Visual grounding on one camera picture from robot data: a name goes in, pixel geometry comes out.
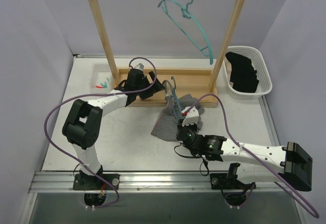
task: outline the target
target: white wall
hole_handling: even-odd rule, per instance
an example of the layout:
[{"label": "white wall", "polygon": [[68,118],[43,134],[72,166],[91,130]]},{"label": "white wall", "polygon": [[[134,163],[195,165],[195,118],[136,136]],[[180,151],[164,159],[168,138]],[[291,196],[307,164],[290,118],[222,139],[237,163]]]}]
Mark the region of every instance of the white wall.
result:
[{"label": "white wall", "polygon": [[281,143],[297,142],[313,157],[305,194],[326,223],[326,0],[287,0],[260,50],[272,78],[268,95]]},{"label": "white wall", "polygon": [[43,121],[62,99],[72,55],[44,0],[0,3],[0,223],[11,224],[46,152]]},{"label": "white wall", "polygon": [[[114,55],[202,57],[157,8],[160,0],[99,1]],[[285,1],[246,0],[232,44],[259,48]],[[88,0],[45,2],[73,53],[104,53]],[[190,8],[208,32],[215,56],[221,46],[233,3],[233,0],[195,0]],[[204,46],[197,28],[190,20],[182,19],[180,9],[174,7],[171,11]]]}]

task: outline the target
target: wooden clothes rack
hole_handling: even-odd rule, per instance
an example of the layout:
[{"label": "wooden clothes rack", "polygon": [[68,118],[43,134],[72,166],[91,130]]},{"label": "wooden clothes rack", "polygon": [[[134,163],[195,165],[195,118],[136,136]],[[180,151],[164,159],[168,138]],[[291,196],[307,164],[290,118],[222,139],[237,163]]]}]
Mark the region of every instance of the wooden clothes rack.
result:
[{"label": "wooden clothes rack", "polygon": [[[111,73],[116,85],[127,77],[129,69],[117,68],[110,42],[108,40],[106,28],[103,21],[103,16],[100,10],[98,0],[88,0],[91,6],[91,10],[94,16],[96,27],[101,38],[104,52],[110,66]],[[215,66],[211,69],[162,69],[157,68],[157,78],[162,82],[165,79],[170,80],[173,75],[177,82],[176,93],[179,97],[185,94],[191,94],[193,97],[199,98],[206,93],[217,94],[216,79],[221,69],[225,53],[230,44],[235,26],[240,16],[243,4],[245,0],[235,0],[232,14],[230,16],[229,24],[224,35],[223,43],[219,55],[217,56]],[[208,96],[201,100],[201,105],[206,107],[213,107],[217,105],[217,100],[211,96]],[[153,97],[144,101],[135,101],[133,105],[165,105],[165,94],[159,92],[154,94]]]}]

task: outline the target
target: purple cable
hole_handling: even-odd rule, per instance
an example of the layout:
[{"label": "purple cable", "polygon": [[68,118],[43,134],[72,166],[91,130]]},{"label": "purple cable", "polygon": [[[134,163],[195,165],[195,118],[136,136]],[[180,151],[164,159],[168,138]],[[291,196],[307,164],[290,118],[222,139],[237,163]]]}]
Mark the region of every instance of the purple cable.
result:
[{"label": "purple cable", "polygon": [[[229,137],[231,138],[231,140],[238,146],[241,148],[240,144],[234,139],[234,137],[232,136],[232,134],[229,131],[229,127],[228,127],[228,122],[227,122],[227,118],[226,118],[226,112],[225,112],[225,108],[222,104],[222,101],[220,100],[220,98],[214,94],[214,93],[208,93],[205,94],[203,96],[201,96],[196,103],[194,103],[189,109],[187,109],[184,113],[188,113],[194,106],[196,106],[196,104],[199,103],[200,100],[202,100],[203,98],[207,97],[207,96],[213,96],[215,97],[222,108],[223,111],[223,116],[224,116],[224,123],[225,123],[225,129],[227,134],[229,135]],[[264,167],[266,167],[271,173],[273,173],[274,176],[276,176],[281,182],[283,182],[288,188],[290,188],[298,197],[299,199],[301,199],[307,206],[309,206],[310,209],[307,208],[307,206],[305,206],[297,197],[295,197],[291,192],[289,192],[288,190],[286,190],[283,186],[281,186],[278,182],[275,182],[276,185],[278,185],[282,190],[284,190],[289,196],[291,196],[295,201],[297,201],[298,204],[300,204],[309,214],[311,214],[313,217],[315,218],[319,218],[319,213],[318,211],[312,206],[312,204],[309,203],[308,200],[306,200],[300,193],[299,191],[297,191],[296,189],[294,189],[287,181],[285,181],[272,167],[270,167],[268,164],[266,164],[264,161],[262,161],[260,158],[258,158],[253,152],[251,152],[249,149],[246,149],[245,147],[242,147],[243,150],[245,150],[248,154],[250,154],[253,158],[255,158],[259,163],[261,163]]]},{"label": "purple cable", "polygon": [[146,91],[147,89],[151,88],[154,83],[156,82],[156,78],[157,78],[157,71],[156,71],[156,67],[154,66],[154,64],[147,58],[143,58],[143,57],[136,57],[136,58],[133,58],[130,62],[129,62],[129,66],[131,65],[131,63],[134,61],[134,60],[137,60],[137,59],[142,59],[142,60],[146,60],[148,63],[151,64],[151,66],[153,66],[153,69],[154,69],[154,73],[155,73],[155,78],[153,80],[153,82],[151,83],[151,85],[149,85],[148,87],[144,88],[144,89],[140,89],[140,90],[136,90],[136,91],[129,91],[129,92],[121,92],[121,93],[115,93],[115,94],[99,94],[99,93],[96,93],[96,94],[83,94],[83,95],[78,95],[78,96],[75,96],[75,97],[72,97],[72,98],[69,98],[65,101],[63,101],[62,103],[58,104],[57,106],[55,106],[50,112],[49,114],[46,116],[45,120],[44,120],[44,126],[43,126],[43,129],[44,129],[44,134],[45,134],[45,137],[47,138],[47,140],[50,142],[50,144],[52,144],[52,146],[54,146],[56,149],[58,149],[60,152],[64,153],[65,155],[68,155],[69,157],[73,158],[74,160],[76,160],[79,164],[81,164],[86,170],[88,170],[89,173],[91,173],[92,175],[94,175],[95,177],[97,177],[98,179],[100,179],[102,182],[106,183],[117,195],[117,199],[112,201],[112,202],[109,202],[109,203],[106,203],[106,204],[103,204],[101,206],[97,206],[96,208],[103,208],[103,207],[107,207],[109,205],[112,205],[112,204],[115,204],[117,201],[119,201],[119,193],[118,191],[114,188],[114,186],[112,184],[110,184],[106,179],[102,178],[101,176],[97,175],[95,172],[93,172],[91,169],[89,169],[80,159],[78,159],[77,157],[73,156],[72,154],[68,153],[67,151],[61,149],[58,145],[56,145],[50,138],[48,132],[47,132],[47,122],[50,118],[50,116],[53,114],[54,111],[56,111],[58,108],[60,108],[62,105],[72,101],[72,100],[75,100],[75,99],[78,99],[78,98],[84,98],[84,97],[110,97],[110,96],[115,96],[115,95],[122,95],[122,94],[131,94],[131,93],[140,93],[140,92],[143,92],[143,91]]}]

